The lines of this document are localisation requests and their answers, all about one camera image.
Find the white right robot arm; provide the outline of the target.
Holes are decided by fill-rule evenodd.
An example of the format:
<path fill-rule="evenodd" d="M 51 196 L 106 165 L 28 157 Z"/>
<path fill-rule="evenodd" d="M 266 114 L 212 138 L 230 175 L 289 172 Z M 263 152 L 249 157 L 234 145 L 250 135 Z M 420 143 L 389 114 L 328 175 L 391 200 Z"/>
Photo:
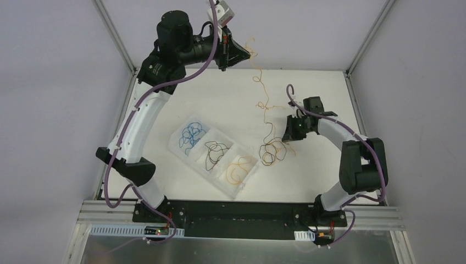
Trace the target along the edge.
<path fill-rule="evenodd" d="M 386 192 L 389 176 L 384 142 L 355 133 L 332 111 L 325 111 L 320 97 L 304 99 L 294 114 L 286 117 L 283 142 L 303 140 L 309 133 L 327 138 L 341 152 L 339 180 L 318 195 L 310 217 L 319 226 L 340 221 L 343 207 L 359 197 Z"/>

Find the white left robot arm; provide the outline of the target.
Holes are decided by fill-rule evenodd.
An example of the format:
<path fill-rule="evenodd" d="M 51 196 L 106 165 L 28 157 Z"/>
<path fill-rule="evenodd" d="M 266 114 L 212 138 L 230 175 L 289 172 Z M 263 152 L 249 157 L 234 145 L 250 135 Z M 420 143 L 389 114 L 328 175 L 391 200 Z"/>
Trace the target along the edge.
<path fill-rule="evenodd" d="M 162 15 L 157 24 L 153 51 L 143 61 L 137 75 L 139 83 L 149 86 L 136 98 L 116 136 L 106 147 L 99 147 L 96 157 L 116 170 L 148 207 L 146 214 L 154 222 L 166 219 L 168 208 L 162 204 L 165 195 L 158 189 L 154 174 L 156 166 L 142 155 L 148 134 L 163 106 L 180 83 L 190 80 L 186 67 L 215 62 L 221 71 L 245 61 L 250 54 L 233 38 L 228 22 L 234 17 L 230 10 L 208 11 L 209 34 L 194 34 L 188 15 L 173 10 Z"/>

